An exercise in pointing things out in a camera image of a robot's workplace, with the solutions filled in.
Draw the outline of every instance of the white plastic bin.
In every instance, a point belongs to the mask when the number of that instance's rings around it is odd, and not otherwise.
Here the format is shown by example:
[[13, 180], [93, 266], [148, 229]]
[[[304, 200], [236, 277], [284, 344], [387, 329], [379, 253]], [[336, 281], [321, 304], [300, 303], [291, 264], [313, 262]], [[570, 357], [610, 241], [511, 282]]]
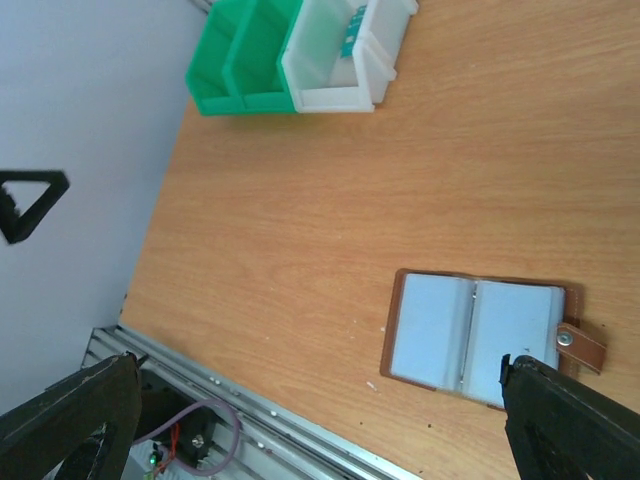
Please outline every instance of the white plastic bin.
[[[356, 10], [367, 5], [351, 57], [341, 58]], [[415, 0], [303, 0], [282, 65], [296, 110], [372, 112], [394, 65]]]

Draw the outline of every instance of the brown strap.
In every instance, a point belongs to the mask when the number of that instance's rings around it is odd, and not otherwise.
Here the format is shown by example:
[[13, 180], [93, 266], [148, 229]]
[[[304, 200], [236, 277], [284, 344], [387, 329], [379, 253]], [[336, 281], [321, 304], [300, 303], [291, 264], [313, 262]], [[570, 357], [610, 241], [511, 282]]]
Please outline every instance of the brown strap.
[[607, 351], [606, 345], [597, 342], [579, 328], [569, 323], [558, 325], [556, 348], [562, 355], [590, 368], [597, 374], [602, 371]]

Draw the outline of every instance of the bolt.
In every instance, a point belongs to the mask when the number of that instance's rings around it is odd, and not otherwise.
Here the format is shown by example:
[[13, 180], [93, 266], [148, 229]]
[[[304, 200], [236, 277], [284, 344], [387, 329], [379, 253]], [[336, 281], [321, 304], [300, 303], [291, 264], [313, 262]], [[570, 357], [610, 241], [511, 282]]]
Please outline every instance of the bolt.
[[204, 438], [202, 438], [202, 435], [196, 435], [195, 437], [193, 437], [193, 439], [191, 440], [191, 445], [196, 448], [202, 448], [202, 446], [204, 445]]
[[573, 343], [573, 335], [569, 332], [561, 332], [558, 334], [558, 343], [563, 347], [568, 347]]

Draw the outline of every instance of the wood grain surface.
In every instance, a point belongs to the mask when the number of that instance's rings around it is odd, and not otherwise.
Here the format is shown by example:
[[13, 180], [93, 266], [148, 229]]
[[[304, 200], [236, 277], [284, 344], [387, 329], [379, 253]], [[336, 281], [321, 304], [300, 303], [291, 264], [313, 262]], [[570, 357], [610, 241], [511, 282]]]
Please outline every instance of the wood grain surface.
[[516, 478], [504, 413], [379, 375], [394, 273], [575, 282], [582, 379], [640, 411], [639, 19], [423, 1], [374, 114], [190, 105], [123, 322], [424, 478]]

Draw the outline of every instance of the white wall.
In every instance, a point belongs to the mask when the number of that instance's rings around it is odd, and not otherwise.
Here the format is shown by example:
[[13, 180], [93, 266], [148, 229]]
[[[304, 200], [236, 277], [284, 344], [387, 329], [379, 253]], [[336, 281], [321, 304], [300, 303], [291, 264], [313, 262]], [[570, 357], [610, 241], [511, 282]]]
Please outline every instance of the white wall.
[[0, 0], [0, 169], [71, 182], [29, 239], [0, 237], [0, 413], [117, 321], [204, 21], [188, 0]]

